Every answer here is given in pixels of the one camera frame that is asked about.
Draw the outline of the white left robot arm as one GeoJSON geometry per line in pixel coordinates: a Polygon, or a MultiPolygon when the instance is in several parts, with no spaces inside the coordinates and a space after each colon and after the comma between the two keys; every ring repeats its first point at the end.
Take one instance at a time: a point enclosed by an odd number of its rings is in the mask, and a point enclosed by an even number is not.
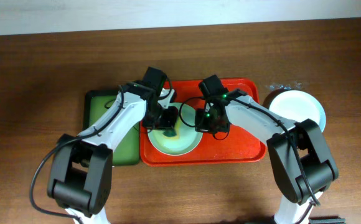
{"type": "Polygon", "coordinates": [[[105,203],[111,190],[113,153],[135,124],[170,129],[176,92],[163,82],[131,82],[119,87],[110,108],[77,136],[64,134],[49,153],[53,159],[47,195],[75,223],[108,223],[105,203]]]}

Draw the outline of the mint green plate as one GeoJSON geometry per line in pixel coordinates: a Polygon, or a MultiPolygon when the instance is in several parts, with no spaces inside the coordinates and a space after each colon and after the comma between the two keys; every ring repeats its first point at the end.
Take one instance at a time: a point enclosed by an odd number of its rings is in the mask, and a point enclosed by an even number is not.
{"type": "Polygon", "coordinates": [[[169,156],[180,156],[194,150],[200,143],[203,133],[189,127],[177,119],[174,128],[175,136],[165,136],[163,130],[153,130],[148,134],[151,144],[161,153],[169,156]]]}

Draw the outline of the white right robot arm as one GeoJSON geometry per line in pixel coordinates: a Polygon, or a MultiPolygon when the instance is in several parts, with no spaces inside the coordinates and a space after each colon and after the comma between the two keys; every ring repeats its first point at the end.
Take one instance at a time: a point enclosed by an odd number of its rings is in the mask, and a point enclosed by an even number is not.
{"type": "Polygon", "coordinates": [[[272,223],[311,223],[319,197],[339,176],[335,160],[311,119],[282,118],[259,105],[245,92],[205,90],[205,107],[195,113],[198,132],[227,133],[234,125],[263,143],[269,152],[274,180],[282,193],[272,223]]]}

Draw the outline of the yellow green sponge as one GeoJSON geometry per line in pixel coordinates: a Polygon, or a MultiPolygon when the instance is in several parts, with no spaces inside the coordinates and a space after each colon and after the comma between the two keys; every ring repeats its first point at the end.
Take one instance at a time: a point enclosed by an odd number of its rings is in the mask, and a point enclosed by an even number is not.
{"type": "Polygon", "coordinates": [[[176,138],[176,137],[177,137],[177,131],[176,131],[175,128],[165,129],[162,134],[163,134],[163,136],[165,136],[166,138],[176,138]]]}

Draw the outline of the light blue plate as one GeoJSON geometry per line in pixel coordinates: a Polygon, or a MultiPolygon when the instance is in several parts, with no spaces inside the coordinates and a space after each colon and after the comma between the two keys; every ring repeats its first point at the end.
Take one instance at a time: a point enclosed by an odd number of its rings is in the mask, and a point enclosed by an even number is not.
{"type": "Polygon", "coordinates": [[[284,118],[302,122],[311,119],[323,133],[326,127],[326,112],[312,95],[301,90],[276,90],[266,103],[268,109],[284,118]]]}

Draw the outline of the cream white plate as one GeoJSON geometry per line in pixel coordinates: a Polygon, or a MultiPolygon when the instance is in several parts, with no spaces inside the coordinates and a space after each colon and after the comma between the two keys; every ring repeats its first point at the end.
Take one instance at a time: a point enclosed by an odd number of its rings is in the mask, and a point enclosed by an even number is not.
{"type": "Polygon", "coordinates": [[[264,100],[263,102],[263,106],[265,108],[269,108],[270,104],[272,103],[272,101],[274,100],[274,98],[278,95],[278,93],[276,91],[271,92],[264,100]]]}

